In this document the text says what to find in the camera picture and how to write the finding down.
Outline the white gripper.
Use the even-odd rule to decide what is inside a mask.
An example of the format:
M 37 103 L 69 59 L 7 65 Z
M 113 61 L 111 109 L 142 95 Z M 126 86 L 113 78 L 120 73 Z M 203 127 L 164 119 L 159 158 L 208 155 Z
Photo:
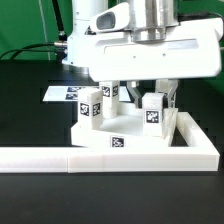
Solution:
M 92 45 L 89 73 L 93 80 L 128 81 L 127 90 L 142 108 L 139 80 L 214 77 L 221 71 L 220 18 L 191 20 L 171 27 L 166 38 L 134 43 L 128 33 L 102 34 Z M 174 108 L 178 80 L 168 80 L 164 100 Z

